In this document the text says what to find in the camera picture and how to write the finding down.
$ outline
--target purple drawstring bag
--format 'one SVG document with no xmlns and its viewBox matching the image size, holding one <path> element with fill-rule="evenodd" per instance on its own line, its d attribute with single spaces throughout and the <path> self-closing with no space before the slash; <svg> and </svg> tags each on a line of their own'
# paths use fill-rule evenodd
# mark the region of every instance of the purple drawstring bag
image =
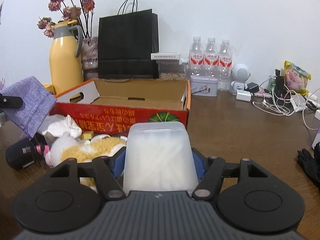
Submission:
<svg viewBox="0 0 320 240">
<path fill-rule="evenodd" d="M 8 118 L 32 139 L 53 108 L 57 99 L 34 76 L 20 80 L 3 89 L 4 96 L 21 97 L 20 108 L 2 108 Z"/>
</svg>

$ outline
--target snack bag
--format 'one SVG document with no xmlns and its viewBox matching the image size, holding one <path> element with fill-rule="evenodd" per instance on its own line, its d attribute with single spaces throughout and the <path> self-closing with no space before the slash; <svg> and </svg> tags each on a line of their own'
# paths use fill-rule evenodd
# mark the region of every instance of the snack bag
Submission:
<svg viewBox="0 0 320 240">
<path fill-rule="evenodd" d="M 303 96 L 307 95 L 309 91 L 306 88 L 311 74 L 287 60 L 284 62 L 284 69 L 285 85 Z"/>
</svg>

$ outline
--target thermos handle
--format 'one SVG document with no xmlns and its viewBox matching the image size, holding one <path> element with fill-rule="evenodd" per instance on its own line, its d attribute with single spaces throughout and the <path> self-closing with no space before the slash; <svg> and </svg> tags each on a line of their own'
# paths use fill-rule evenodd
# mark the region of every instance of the thermos handle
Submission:
<svg viewBox="0 0 320 240">
<path fill-rule="evenodd" d="M 83 41 L 82 29 L 79 25 L 74 25 L 74 26 L 69 27 L 68 30 L 70 32 L 74 31 L 74 30 L 78 30 L 79 40 L 78 40 L 78 48 L 76 49 L 75 54 L 76 54 L 76 57 L 79 57 L 80 53 L 81 53 L 82 41 Z"/>
</svg>

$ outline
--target bottle label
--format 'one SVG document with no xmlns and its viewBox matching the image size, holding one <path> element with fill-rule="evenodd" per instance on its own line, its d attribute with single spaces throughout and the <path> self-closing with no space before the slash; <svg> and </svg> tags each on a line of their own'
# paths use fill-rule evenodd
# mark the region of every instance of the bottle label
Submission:
<svg viewBox="0 0 320 240">
<path fill-rule="evenodd" d="M 204 57 L 203 55 L 190 53 L 189 64 L 190 65 L 203 65 Z"/>
<path fill-rule="evenodd" d="M 219 58 L 219 66 L 220 67 L 231 67 L 232 58 L 231 57 L 220 57 Z"/>
<path fill-rule="evenodd" d="M 219 57 L 217 54 L 206 54 L 204 57 L 204 64 L 211 66 L 218 66 Z"/>
</svg>

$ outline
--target water bottle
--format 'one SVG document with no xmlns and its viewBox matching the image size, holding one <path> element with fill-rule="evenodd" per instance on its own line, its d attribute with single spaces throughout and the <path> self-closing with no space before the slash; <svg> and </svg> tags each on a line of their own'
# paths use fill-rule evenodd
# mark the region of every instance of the water bottle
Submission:
<svg viewBox="0 0 320 240">
<path fill-rule="evenodd" d="M 199 76 L 201 74 L 201 67 L 204 61 L 204 51 L 200 43 L 201 37 L 193 36 L 193 43 L 189 51 L 189 65 L 191 75 Z"/>
<path fill-rule="evenodd" d="M 222 40 L 219 50 L 219 66 L 216 73 L 219 79 L 218 90 L 228 91 L 230 86 L 230 73 L 232 66 L 232 50 L 229 40 Z"/>
<path fill-rule="evenodd" d="M 208 43 L 204 50 L 204 66 L 201 71 L 202 76 L 215 76 L 216 66 L 218 66 L 219 55 L 216 46 L 216 38 L 208 38 Z"/>
</svg>

